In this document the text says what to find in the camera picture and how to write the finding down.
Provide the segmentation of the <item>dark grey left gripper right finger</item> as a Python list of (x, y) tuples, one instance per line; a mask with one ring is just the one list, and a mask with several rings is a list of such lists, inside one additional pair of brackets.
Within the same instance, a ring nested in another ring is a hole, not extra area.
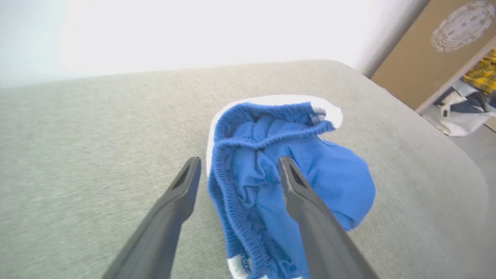
[(290, 157), (278, 171), (286, 209), (299, 225), (310, 279), (379, 279)]

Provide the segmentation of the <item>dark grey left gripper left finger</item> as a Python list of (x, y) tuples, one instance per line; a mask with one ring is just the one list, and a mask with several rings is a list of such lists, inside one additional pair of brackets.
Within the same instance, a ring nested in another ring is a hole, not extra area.
[(194, 210), (201, 159), (189, 158), (102, 279), (170, 279), (181, 226)]

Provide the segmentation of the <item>blue shorts with white stripes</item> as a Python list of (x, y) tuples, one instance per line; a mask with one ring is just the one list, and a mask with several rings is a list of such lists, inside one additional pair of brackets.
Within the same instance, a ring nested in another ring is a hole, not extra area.
[(285, 208), (277, 162), (290, 157), (345, 230), (368, 214), (376, 193), (365, 160), (324, 141), (339, 107), (308, 95), (238, 100), (212, 119), (208, 192), (224, 230), (233, 279), (310, 279), (299, 226)]

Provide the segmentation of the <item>white crumpled garment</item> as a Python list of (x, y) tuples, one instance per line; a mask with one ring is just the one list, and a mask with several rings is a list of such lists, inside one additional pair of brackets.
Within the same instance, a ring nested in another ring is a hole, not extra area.
[[(463, 79), (455, 81), (450, 88), (452, 87), (460, 92), (460, 94), (468, 94), (470, 91), (478, 90), (477, 88), (467, 84)], [(490, 97), (494, 98), (496, 97), (496, 94), (493, 94)], [(453, 137), (463, 137), (472, 134), (490, 119), (496, 119), (495, 113), (463, 114), (451, 112), (448, 113), (448, 115), (443, 116), (443, 113), (446, 112), (446, 110), (434, 106), (433, 103), (420, 115), (425, 118), (427, 122), (439, 129), (443, 134)]]

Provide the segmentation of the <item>dark navy garment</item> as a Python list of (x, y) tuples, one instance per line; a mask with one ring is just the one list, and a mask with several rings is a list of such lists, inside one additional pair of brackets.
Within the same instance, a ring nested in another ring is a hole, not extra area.
[(434, 101), (434, 106), (447, 111), (443, 113), (443, 116), (451, 112), (463, 114), (496, 114), (496, 97), (487, 97), (478, 90), (470, 91), (468, 94), (460, 94), (460, 92), (452, 87)]

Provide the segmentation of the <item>yellow plaid garment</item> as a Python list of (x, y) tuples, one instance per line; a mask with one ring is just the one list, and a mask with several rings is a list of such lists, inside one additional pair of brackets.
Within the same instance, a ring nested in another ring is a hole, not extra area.
[(490, 50), (462, 78), (467, 84), (477, 88), (487, 96), (496, 94), (496, 47)]

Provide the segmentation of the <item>grey fabric sofa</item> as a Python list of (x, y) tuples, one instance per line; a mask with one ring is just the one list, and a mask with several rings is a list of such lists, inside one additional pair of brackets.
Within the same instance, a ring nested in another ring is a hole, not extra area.
[(359, 72), (309, 60), (0, 90), (0, 279), (101, 279), (227, 104), (272, 94), (340, 107), (324, 139), (367, 161), (351, 236), (382, 279), (496, 279), (491, 183), (451, 139)]

